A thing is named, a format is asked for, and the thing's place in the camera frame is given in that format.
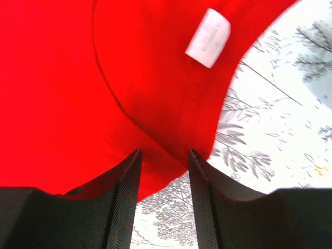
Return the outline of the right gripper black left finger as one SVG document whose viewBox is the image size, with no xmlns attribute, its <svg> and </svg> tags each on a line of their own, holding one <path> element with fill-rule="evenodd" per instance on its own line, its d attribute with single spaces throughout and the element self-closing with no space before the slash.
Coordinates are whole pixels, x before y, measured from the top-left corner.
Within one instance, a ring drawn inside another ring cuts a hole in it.
<svg viewBox="0 0 332 249">
<path fill-rule="evenodd" d="M 129 248 L 142 153 L 67 192 L 1 188 L 1 248 Z"/>
</svg>

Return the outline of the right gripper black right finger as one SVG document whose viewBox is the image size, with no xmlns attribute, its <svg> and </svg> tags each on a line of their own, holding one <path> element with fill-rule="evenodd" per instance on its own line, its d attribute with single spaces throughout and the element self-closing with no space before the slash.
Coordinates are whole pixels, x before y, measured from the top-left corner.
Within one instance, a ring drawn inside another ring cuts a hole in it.
<svg viewBox="0 0 332 249">
<path fill-rule="evenodd" d="M 331 190 L 283 188 L 268 195 L 188 155 L 199 248 L 331 248 Z"/>
</svg>

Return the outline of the red t shirt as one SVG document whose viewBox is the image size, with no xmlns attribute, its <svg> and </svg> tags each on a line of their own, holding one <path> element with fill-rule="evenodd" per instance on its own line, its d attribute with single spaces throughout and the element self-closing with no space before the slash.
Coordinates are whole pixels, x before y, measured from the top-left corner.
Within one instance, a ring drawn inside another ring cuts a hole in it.
<svg viewBox="0 0 332 249">
<path fill-rule="evenodd" d="M 293 1 L 1 1 L 1 185 L 66 193 L 143 153 L 138 199 L 212 152 L 236 67 Z"/>
</svg>

